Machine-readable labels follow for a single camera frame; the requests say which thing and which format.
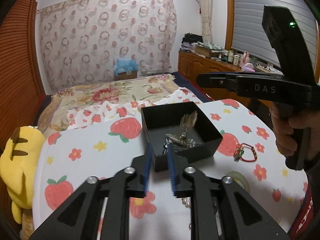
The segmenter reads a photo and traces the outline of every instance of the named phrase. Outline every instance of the red bracelet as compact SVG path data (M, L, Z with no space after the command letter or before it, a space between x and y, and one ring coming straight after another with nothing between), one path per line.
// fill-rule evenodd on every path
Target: red bracelet
M250 148L250 150L252 151L253 157L254 157L253 160L246 160L246 159L242 158L242 155L244 154L244 146L246 148ZM235 162L242 161L245 163L254 163L258 159L258 156L257 156L257 152L253 146L246 144L246 143L242 143L242 144L237 145L236 151L233 154L233 158L234 158Z

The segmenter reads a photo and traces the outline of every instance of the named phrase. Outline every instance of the blue tissue paper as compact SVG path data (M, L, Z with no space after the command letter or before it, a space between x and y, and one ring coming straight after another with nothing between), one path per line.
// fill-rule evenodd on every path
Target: blue tissue paper
M129 71L134 71L138 70L138 64L137 61L130 59L130 60L119 60L117 59L117 64L116 64L116 69L115 69L115 74L118 76L119 73L123 72L129 72Z

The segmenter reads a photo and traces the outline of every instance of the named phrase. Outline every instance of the cardboard box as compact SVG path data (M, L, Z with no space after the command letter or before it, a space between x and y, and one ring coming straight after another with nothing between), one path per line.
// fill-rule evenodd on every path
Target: cardboard box
M203 56L206 56L208 58L211 58L211 57L218 57L219 56L219 53L217 52L211 52L210 49L208 48L205 48L205 47L201 47L199 45L196 45L196 48L195 48L195 52L196 53L199 53Z
M146 147L151 143L152 163L156 172L168 169L167 156L164 154L165 134L180 136L184 129L180 120L184 114L198 112L198 119L193 129L188 130L188 138L196 141L194 148L174 146L174 152L188 159L189 163L212 156L217 150L222 136L209 118L194 102L167 104L141 108L142 129Z
M135 79L137 78L137 71L130 71L130 72L122 72L119 73L118 76L116 76L115 80L127 80L127 79Z

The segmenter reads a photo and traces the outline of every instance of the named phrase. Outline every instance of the black box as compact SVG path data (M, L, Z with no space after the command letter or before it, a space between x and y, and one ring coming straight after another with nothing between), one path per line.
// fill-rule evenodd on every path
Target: black box
M184 156L189 163L212 156L217 150L222 136L208 117L194 102L166 104L141 108L142 129L146 143L152 146L152 162L156 172L167 170L167 156L164 154L165 134L180 136L184 132L180 120L184 114L198 112L198 119L193 129L188 130L188 138L194 139L194 148L185 149L175 146L174 152Z

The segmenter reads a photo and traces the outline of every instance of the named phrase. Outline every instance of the plush toy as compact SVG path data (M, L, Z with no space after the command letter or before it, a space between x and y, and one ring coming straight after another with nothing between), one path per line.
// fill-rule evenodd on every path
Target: plush toy
M32 126L16 128L0 157L0 176L12 199L14 220L21 224L21 209L32 208L33 181L44 135Z

